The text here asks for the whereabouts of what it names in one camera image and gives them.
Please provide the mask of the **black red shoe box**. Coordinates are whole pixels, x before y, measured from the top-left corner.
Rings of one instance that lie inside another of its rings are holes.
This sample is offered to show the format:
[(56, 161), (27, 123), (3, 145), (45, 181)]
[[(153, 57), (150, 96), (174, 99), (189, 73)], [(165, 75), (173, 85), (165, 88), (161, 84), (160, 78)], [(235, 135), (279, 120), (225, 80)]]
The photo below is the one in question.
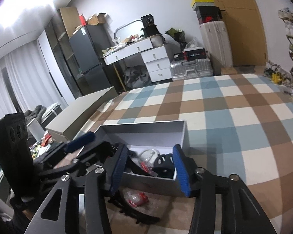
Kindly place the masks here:
[(217, 6), (197, 6), (194, 11), (196, 12), (199, 24), (221, 21), (223, 19), (222, 12)]

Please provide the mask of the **white vanity desk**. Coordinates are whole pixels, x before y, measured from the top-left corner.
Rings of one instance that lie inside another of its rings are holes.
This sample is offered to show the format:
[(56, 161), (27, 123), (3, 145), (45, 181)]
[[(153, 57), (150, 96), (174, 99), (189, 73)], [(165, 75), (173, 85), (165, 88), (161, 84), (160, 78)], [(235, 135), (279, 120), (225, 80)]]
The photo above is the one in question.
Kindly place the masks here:
[(108, 66), (135, 54), (158, 48), (163, 44), (166, 44), (165, 38), (161, 34), (157, 34), (113, 50), (111, 53), (104, 55), (103, 59)]

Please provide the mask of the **black refrigerator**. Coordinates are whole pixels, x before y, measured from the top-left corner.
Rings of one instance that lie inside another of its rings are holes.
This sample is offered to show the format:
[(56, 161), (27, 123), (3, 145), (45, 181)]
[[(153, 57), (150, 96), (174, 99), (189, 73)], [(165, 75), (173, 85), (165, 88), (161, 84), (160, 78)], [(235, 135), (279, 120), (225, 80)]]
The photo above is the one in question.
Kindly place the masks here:
[(89, 91), (116, 87), (112, 69), (107, 69), (103, 50), (111, 46), (103, 25), (85, 25), (69, 39)]

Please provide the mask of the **beige nightstand left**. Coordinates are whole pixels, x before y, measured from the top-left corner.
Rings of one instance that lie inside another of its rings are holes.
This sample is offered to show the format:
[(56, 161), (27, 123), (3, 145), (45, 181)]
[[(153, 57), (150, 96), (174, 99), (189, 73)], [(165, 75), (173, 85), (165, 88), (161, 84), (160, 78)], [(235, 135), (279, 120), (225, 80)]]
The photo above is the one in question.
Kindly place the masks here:
[(81, 127), (109, 100), (117, 97), (114, 87), (79, 97), (60, 112), (47, 126), (46, 130), (57, 142), (72, 141)]

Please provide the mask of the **grey open cardboard box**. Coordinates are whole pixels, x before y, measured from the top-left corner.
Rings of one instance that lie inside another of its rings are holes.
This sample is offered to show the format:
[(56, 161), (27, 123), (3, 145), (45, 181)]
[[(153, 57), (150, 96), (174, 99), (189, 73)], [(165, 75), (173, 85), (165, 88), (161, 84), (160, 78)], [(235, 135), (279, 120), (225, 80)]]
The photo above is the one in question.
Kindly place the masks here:
[(138, 169), (143, 169), (143, 163), (150, 171), (136, 174), (126, 168), (121, 186), (170, 197), (184, 196), (176, 172), (170, 177), (161, 177), (152, 169), (157, 157), (172, 157), (175, 145), (180, 145), (184, 153), (188, 154), (190, 146), (186, 121), (101, 125), (96, 129), (95, 136), (98, 141), (124, 144), (132, 153)]

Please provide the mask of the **large black hair claw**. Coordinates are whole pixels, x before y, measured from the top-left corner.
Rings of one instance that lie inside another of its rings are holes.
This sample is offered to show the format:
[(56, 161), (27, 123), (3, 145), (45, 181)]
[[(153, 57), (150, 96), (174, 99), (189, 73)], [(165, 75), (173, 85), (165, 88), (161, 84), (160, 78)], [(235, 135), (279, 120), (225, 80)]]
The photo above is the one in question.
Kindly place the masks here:
[(157, 173), (158, 177), (172, 179), (175, 173), (172, 154), (159, 155), (153, 163), (152, 170)]

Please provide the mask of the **white curtain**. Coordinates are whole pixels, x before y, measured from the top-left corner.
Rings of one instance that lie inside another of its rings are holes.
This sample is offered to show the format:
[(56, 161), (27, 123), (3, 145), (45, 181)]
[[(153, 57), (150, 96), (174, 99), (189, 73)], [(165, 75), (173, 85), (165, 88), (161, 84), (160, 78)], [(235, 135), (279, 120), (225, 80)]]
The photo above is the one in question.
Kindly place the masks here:
[(2, 69), (7, 70), (11, 87), (22, 111), (33, 110), (37, 105), (48, 107), (59, 103), (62, 109), (68, 104), (53, 82), (38, 41), (27, 43), (0, 59), (0, 119), (16, 109), (8, 94)]

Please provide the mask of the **white upright suitcase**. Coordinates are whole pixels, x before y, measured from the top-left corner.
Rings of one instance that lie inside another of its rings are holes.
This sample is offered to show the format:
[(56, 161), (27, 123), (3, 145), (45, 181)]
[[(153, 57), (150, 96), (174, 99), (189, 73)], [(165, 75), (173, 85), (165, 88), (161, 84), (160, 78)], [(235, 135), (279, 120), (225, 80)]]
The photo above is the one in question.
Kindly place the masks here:
[(215, 74), (222, 68), (233, 67), (229, 35), (224, 22), (214, 21), (200, 25), (203, 44), (212, 62)]

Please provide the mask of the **black bag on desk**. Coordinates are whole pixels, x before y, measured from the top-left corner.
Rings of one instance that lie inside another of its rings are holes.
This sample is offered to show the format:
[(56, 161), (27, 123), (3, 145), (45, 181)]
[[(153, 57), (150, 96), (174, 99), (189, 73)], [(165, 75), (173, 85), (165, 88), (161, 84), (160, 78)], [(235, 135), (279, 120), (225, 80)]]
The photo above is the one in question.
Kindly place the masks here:
[(145, 37), (160, 34), (159, 30), (157, 29), (157, 26), (155, 25), (153, 15), (148, 14), (142, 16), (141, 21), (143, 23), (143, 28), (141, 30), (143, 31)]

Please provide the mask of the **white drawer unit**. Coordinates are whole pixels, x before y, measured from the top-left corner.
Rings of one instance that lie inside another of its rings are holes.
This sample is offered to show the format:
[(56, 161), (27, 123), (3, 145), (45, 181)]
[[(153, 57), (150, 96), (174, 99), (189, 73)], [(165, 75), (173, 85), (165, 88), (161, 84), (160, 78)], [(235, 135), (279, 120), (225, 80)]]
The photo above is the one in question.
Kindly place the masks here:
[(170, 65), (173, 60), (168, 44), (141, 53), (152, 82), (172, 79)]

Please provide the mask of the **red-rimmed white pin badge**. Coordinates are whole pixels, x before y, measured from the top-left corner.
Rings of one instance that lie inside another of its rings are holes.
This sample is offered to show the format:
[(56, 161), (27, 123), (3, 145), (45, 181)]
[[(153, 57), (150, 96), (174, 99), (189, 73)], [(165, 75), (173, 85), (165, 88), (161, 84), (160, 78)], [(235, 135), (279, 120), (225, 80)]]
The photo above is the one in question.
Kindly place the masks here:
[(142, 170), (144, 170), (147, 174), (153, 176), (153, 177), (158, 177), (158, 174), (152, 170), (152, 167), (149, 166), (146, 162), (141, 162), (140, 167)]

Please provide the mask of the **black flower bouquet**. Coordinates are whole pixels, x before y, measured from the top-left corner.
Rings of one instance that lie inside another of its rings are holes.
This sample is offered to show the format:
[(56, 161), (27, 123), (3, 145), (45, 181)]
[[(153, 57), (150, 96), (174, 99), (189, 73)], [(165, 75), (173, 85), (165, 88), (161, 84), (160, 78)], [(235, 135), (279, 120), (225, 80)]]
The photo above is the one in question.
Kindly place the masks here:
[(184, 48), (187, 45), (185, 32), (183, 30), (176, 30), (175, 28), (170, 28), (165, 32), (166, 35), (169, 35), (172, 37), (176, 42), (179, 43), (181, 51), (184, 50)]

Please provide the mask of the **black red box on suitcase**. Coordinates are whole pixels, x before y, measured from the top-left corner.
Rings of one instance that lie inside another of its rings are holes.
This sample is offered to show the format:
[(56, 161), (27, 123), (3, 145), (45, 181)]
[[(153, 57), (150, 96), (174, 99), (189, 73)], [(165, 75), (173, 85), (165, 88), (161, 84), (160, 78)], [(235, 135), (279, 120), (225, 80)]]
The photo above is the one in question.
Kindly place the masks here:
[(184, 59), (193, 61), (197, 59), (206, 59), (206, 51), (203, 47), (185, 48), (183, 50)]

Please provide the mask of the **yellow lid shoe box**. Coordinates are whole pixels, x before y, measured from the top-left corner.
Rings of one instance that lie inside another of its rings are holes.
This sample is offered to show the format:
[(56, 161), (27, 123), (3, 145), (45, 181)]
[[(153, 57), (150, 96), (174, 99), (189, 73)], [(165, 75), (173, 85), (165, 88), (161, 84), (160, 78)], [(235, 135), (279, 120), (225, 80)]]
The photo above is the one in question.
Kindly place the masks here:
[(191, 6), (214, 6), (214, 0), (192, 0)]

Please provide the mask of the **oval vanity mirror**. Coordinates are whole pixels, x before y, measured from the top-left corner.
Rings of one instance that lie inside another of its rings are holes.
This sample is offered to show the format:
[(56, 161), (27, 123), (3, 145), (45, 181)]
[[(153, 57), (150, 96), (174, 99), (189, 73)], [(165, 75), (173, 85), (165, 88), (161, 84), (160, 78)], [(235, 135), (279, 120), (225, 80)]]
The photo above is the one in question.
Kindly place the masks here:
[(121, 27), (118, 27), (113, 35), (114, 40), (117, 43), (131, 37), (131, 36), (141, 36), (143, 35), (143, 23), (140, 19), (132, 21), (130, 23), (126, 23)]

